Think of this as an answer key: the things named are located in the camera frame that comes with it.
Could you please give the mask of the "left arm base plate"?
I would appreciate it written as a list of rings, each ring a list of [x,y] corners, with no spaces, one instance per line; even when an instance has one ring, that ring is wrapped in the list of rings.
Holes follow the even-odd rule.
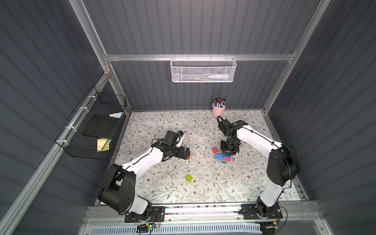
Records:
[[[151,206],[146,209],[142,214],[135,212],[127,212],[125,214],[125,223],[156,223],[164,222],[165,219],[165,207],[164,206]]]

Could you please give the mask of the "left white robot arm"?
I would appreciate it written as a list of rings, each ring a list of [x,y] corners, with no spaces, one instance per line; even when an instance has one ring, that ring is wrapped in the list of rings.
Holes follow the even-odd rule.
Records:
[[[136,181],[153,166],[172,157],[183,160],[191,156],[190,149],[182,146],[152,146],[138,158],[122,165],[109,166],[101,183],[98,200],[119,214],[135,213],[149,217],[151,202],[137,195]]]

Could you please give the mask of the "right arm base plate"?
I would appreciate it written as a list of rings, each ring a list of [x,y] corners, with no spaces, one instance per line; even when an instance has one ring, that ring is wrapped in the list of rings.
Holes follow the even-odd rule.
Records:
[[[276,219],[283,218],[283,214],[278,204],[267,207],[262,203],[241,204],[238,214],[243,215],[244,219]]]

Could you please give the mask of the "light blue long lego brick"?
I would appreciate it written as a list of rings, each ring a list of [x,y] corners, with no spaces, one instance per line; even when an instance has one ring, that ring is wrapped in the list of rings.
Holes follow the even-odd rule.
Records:
[[[216,153],[216,154],[214,155],[214,158],[215,158],[216,160],[224,161],[224,155],[219,154],[219,153]]]

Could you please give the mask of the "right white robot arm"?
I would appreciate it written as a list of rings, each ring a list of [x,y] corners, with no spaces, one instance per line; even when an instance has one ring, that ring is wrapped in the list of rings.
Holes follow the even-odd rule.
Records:
[[[280,196],[285,189],[292,187],[292,180],[300,172],[294,147],[284,146],[262,135],[242,120],[231,123],[221,116],[216,119],[218,128],[227,138],[220,142],[220,151],[223,154],[236,155],[240,152],[243,141],[268,158],[268,181],[252,212],[261,219],[276,216],[280,211]]]

